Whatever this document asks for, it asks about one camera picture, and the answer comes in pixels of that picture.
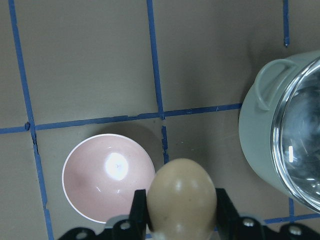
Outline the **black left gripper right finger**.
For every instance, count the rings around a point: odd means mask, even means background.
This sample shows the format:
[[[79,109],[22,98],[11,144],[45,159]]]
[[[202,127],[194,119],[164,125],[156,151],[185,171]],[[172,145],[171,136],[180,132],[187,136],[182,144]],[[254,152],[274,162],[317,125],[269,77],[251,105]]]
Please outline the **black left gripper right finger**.
[[[216,227],[221,240],[235,240],[239,213],[224,188],[216,188]]]

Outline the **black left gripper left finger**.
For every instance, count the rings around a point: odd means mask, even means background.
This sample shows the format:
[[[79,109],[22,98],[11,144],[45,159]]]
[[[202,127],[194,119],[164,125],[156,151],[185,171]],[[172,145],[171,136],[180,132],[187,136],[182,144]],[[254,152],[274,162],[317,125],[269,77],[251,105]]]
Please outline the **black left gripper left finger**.
[[[147,194],[145,189],[138,189],[134,192],[129,222],[133,239],[144,240],[148,224]]]

